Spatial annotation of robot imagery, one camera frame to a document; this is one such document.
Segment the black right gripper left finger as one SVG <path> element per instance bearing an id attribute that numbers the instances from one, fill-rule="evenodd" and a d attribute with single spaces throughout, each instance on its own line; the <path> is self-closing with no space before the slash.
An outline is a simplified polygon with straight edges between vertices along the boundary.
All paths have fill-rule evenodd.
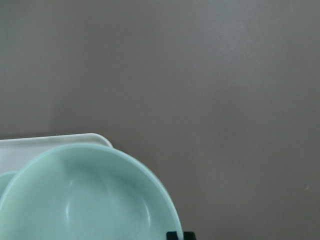
<path id="1" fill-rule="evenodd" d="M 176 231 L 168 231 L 166 233 L 166 240 L 178 240 L 178 234 Z"/>

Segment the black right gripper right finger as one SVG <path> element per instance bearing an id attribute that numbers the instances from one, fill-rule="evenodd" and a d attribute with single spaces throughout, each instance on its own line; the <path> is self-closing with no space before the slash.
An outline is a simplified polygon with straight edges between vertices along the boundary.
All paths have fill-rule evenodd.
<path id="1" fill-rule="evenodd" d="M 196 240 L 196 235 L 193 231 L 184 231 L 183 240 Z"/>

